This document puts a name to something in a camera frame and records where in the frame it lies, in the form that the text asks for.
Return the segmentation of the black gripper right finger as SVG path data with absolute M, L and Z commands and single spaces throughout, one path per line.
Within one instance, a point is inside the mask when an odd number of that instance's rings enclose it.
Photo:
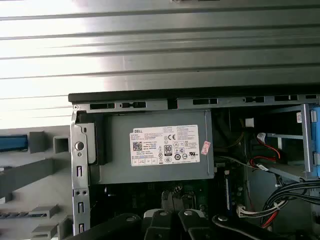
M 217 214 L 211 219 L 194 209 L 178 214 L 184 231 L 191 240 L 318 240 L 320 237 L 303 230 L 276 233 L 247 221 Z

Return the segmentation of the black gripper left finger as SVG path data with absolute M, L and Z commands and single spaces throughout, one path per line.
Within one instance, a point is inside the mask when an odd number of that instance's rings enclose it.
M 173 240 L 173 214 L 163 209 L 145 212 L 143 218 L 123 213 L 69 240 Z

